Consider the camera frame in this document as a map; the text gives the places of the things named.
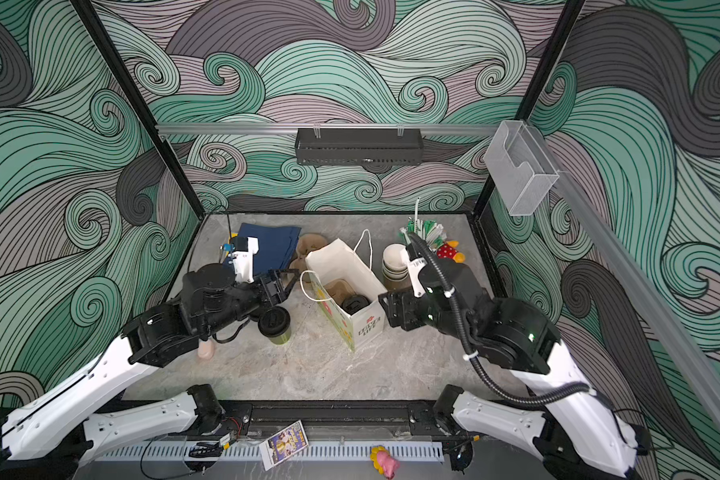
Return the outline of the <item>black plastic cup lid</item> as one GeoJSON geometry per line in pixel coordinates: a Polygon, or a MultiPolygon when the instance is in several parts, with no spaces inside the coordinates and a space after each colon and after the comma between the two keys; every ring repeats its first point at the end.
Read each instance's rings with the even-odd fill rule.
{"type": "Polygon", "coordinates": [[[258,329],[267,338],[291,328],[289,312],[280,306],[269,308],[258,319],[258,329]]]}

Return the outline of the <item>brown pulp cup carrier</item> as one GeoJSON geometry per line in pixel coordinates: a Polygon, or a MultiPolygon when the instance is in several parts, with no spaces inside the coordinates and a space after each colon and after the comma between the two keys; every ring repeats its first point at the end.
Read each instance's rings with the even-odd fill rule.
{"type": "Polygon", "coordinates": [[[325,290],[338,306],[341,306],[342,302],[349,296],[356,295],[355,289],[344,279],[329,282],[325,285],[325,290]]]}

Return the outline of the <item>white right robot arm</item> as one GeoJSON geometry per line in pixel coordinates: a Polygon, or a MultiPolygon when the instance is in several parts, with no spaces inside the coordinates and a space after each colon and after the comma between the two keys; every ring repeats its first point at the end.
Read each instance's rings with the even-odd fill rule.
{"type": "Polygon", "coordinates": [[[409,272],[409,287],[378,298],[389,325],[428,326],[459,340],[464,361],[496,396],[447,385],[434,406],[441,430],[517,447],[557,479],[639,478],[649,433],[618,417],[538,308],[492,296],[463,264],[417,259],[409,272]]]}

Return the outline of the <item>white paper takeout bag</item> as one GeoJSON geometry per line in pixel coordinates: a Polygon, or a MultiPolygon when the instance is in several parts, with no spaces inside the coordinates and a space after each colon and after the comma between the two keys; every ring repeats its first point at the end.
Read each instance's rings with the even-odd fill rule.
{"type": "Polygon", "coordinates": [[[306,269],[298,279],[304,296],[352,352],[379,337],[387,322],[379,302],[387,289],[371,270],[372,260],[372,255],[361,259],[355,246],[336,239],[306,256],[306,269]]]}

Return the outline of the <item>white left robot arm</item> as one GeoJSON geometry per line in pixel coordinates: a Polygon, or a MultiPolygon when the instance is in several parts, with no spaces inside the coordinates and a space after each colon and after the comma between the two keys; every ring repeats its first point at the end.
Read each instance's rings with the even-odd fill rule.
{"type": "Polygon", "coordinates": [[[232,323],[279,307],[297,279],[295,270],[270,270],[244,281],[221,263],[186,273],[176,297],[129,320],[97,358],[37,400],[0,409],[0,479],[69,479],[144,439],[215,432],[224,410],[208,384],[128,410],[99,410],[232,323]]]}

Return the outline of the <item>green paper coffee cup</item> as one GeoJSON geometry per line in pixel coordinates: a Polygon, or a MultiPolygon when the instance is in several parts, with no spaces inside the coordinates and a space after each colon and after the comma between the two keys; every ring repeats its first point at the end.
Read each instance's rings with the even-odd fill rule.
{"type": "Polygon", "coordinates": [[[271,336],[269,340],[275,345],[284,345],[291,339],[291,336],[291,329],[287,329],[278,335],[271,336]]]}

